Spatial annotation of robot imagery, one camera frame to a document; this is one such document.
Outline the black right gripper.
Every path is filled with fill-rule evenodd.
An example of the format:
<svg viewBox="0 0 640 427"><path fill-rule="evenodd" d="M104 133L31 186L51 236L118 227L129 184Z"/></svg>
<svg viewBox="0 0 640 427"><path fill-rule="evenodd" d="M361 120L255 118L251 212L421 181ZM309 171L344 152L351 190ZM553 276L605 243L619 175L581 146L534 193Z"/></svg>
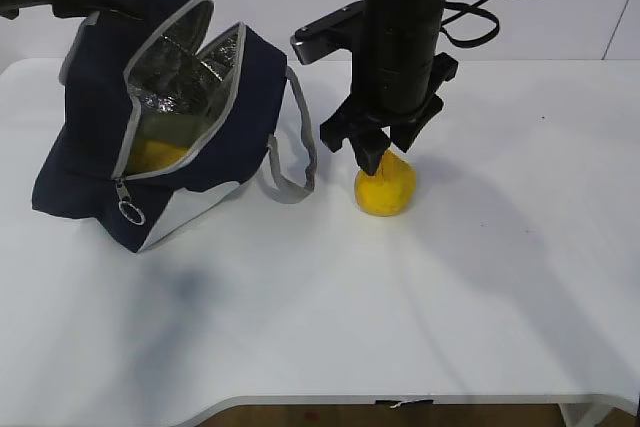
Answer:
<svg viewBox="0 0 640 427"><path fill-rule="evenodd" d="M391 142L406 152L440 112L430 102L458 62L435 53L446 0L364 0L352 47L349 96L320 126L333 152L351 138L359 168L373 176Z"/></svg>

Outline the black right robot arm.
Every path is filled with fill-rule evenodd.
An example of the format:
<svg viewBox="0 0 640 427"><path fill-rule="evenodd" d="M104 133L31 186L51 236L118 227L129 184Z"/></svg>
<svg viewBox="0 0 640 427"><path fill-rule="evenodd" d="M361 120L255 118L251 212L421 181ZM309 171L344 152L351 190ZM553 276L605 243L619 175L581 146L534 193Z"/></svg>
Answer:
<svg viewBox="0 0 640 427"><path fill-rule="evenodd" d="M342 36L352 54L349 95L320 126L331 151L350 143L356 162L374 174L390 146L409 151L444 107L438 90L458 63L439 54L447 0L362 0L353 31Z"/></svg>

